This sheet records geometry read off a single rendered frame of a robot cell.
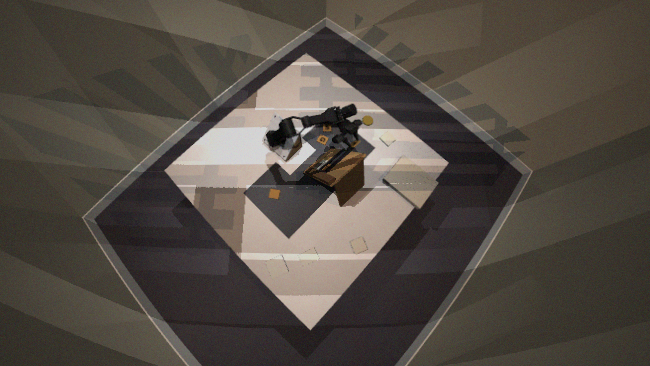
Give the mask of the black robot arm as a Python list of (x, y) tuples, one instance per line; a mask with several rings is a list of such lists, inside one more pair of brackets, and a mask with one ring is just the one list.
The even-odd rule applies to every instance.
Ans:
[[(356, 115), (356, 113), (357, 113), (356, 106), (354, 106), (353, 104), (351, 105), (349, 104), (341, 109), (340, 106), (330, 107), (320, 115), (314, 115), (314, 116), (307, 115), (304, 117), (291, 116), (281, 120), (282, 122), (279, 123), (279, 129), (277, 131), (270, 130), (269, 132), (267, 132), (266, 137), (270, 146), (275, 147), (280, 143), (284, 144), (286, 137), (290, 138), (299, 135), (304, 129), (319, 124), (331, 126), (343, 122), (345, 118), (354, 116)], [(296, 133), (295, 131), (293, 122), (291, 120), (292, 118), (301, 120), (303, 129), (300, 130), (299, 133)], [(357, 128), (359, 127), (359, 123), (357, 120), (355, 120), (354, 122), (348, 120), (347, 122), (348, 123), (346, 125), (345, 124), (342, 125), (344, 132), (353, 134), (354, 132), (358, 131)]]

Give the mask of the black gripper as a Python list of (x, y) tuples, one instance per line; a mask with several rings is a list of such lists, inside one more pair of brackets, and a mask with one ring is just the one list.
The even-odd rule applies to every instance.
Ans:
[[(348, 132), (344, 132), (343, 127), (342, 127), (343, 124), (346, 125), (346, 124), (348, 123), (347, 121), (348, 121), (348, 119), (345, 118), (343, 122), (340, 122), (340, 123), (337, 123), (337, 124), (336, 124), (336, 126), (340, 128), (340, 132), (342, 132), (342, 133), (341, 133), (340, 135), (338, 135), (338, 134), (335, 135), (335, 136), (332, 138), (332, 141), (333, 141), (333, 143), (340, 143), (340, 142), (342, 141), (342, 142), (344, 142), (345, 144), (347, 144), (348, 146), (352, 147), (351, 144), (349, 143), (349, 141), (347, 140), (347, 137), (344, 136), (344, 135), (347, 134)], [(358, 127), (357, 129), (359, 130), (359, 129), (360, 129), (360, 126), (362, 125), (362, 122), (361, 122), (361, 120), (357, 120), (357, 121), (358, 121), (358, 123), (359, 123), (359, 127)], [(354, 132), (353, 135), (355, 136), (355, 138), (356, 138), (357, 140), (359, 140), (358, 131), (357, 131), (357, 132)]]

